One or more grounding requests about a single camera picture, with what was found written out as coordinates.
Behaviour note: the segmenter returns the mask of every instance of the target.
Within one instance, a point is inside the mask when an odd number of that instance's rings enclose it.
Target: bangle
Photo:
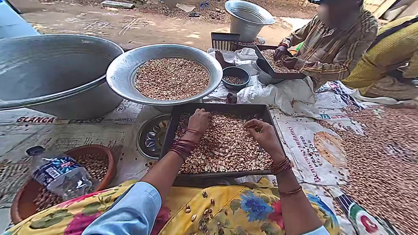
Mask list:
[[[200,132],[198,130],[194,130],[194,129],[187,128],[186,131],[188,131],[188,130],[191,130],[192,132],[196,132],[196,133],[200,134]]]
[[[295,191],[291,191],[291,192],[281,192],[281,191],[279,191],[279,194],[280,194],[280,196],[282,196],[282,195],[289,195],[289,194],[295,194],[295,193],[297,193],[299,191],[302,191],[302,186],[300,186],[300,185],[299,185],[299,188],[297,190],[295,190]]]
[[[292,167],[293,167],[293,163],[290,161],[288,157],[286,157],[285,160],[283,160],[277,165],[272,163],[270,166],[270,170],[271,170],[271,174],[277,175],[284,170],[291,169]]]
[[[169,151],[173,151],[178,154],[183,162],[186,162],[186,158],[190,155],[190,152],[194,149],[196,143],[190,140],[181,139],[173,144]]]

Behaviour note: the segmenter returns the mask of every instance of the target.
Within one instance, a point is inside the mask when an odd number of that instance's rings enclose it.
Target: seated woman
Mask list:
[[[376,40],[342,83],[361,95],[414,100],[418,87],[418,16],[394,20],[379,29]]]
[[[339,233],[332,211],[318,197],[302,191],[274,127],[260,120],[253,119],[244,127],[271,155],[278,188],[266,178],[248,186],[172,187],[210,119],[209,112],[197,109],[179,144],[138,183],[125,182],[63,202],[27,218],[6,234]]]

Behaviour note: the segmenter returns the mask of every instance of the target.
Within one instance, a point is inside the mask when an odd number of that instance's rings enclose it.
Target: bottle label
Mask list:
[[[72,157],[54,158],[38,168],[33,173],[33,178],[47,187],[54,179],[78,167],[80,165]]]

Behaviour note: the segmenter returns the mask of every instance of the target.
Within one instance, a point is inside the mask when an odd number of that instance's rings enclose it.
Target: dirt ground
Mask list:
[[[206,50],[212,46],[211,32],[229,33],[229,14],[219,13],[222,20],[206,20],[190,18],[176,7],[174,3],[148,4],[136,3],[139,7],[133,10],[103,8],[101,0],[11,0],[31,23],[41,33],[72,33],[99,36],[112,40],[123,47],[135,48],[155,43],[178,43]],[[181,0],[193,4],[196,0]],[[315,8],[308,6],[301,10],[300,6],[286,0],[269,3],[268,0],[256,0],[276,16],[310,18]],[[224,0],[211,0],[211,9],[205,10],[210,18],[210,12],[215,7],[223,9]],[[291,27],[277,19],[272,26],[265,26],[259,36],[268,45],[277,45],[283,37],[291,32]]]

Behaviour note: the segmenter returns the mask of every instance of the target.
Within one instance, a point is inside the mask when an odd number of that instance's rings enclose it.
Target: light blue sleeve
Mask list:
[[[149,235],[160,208],[161,196],[154,186],[138,182],[93,221],[82,235]]]
[[[329,232],[326,230],[324,226],[321,226],[315,229],[312,232],[304,233],[303,235],[329,235]]]

